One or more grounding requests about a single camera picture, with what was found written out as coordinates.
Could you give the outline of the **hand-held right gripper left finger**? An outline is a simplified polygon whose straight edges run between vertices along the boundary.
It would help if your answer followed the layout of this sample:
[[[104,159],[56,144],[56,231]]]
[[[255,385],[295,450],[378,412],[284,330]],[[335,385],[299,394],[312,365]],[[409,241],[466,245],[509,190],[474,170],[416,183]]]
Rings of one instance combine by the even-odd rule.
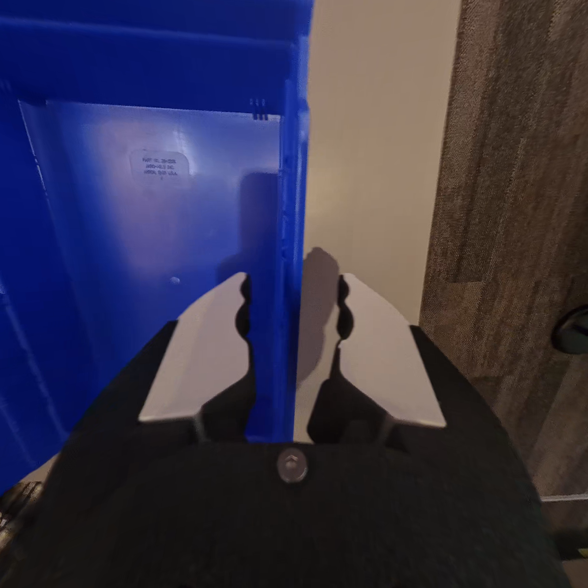
[[[177,319],[139,413],[142,424],[186,422],[200,442],[245,442],[256,401],[251,279],[238,272]]]

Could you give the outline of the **black chair caster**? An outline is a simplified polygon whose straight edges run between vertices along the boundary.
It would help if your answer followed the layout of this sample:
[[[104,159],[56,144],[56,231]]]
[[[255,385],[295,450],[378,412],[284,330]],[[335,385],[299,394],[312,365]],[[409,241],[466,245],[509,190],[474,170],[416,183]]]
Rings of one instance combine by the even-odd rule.
[[[587,305],[565,313],[555,324],[550,340],[559,352],[568,355],[587,354]]]

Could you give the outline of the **blue plastic bin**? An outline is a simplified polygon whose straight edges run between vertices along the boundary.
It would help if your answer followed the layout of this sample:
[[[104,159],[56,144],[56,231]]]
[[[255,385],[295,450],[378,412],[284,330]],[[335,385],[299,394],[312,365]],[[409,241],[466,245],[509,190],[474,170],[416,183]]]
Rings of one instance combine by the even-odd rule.
[[[168,321],[252,282],[293,436],[313,1],[1,1],[1,493]]]

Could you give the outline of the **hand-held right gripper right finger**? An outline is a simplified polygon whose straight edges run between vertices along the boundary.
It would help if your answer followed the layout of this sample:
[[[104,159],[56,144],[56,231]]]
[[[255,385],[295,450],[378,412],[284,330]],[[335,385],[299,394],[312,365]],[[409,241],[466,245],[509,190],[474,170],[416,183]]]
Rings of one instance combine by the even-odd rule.
[[[411,324],[350,273],[339,277],[337,307],[339,339],[307,424],[311,440],[390,443],[397,427],[445,429]]]

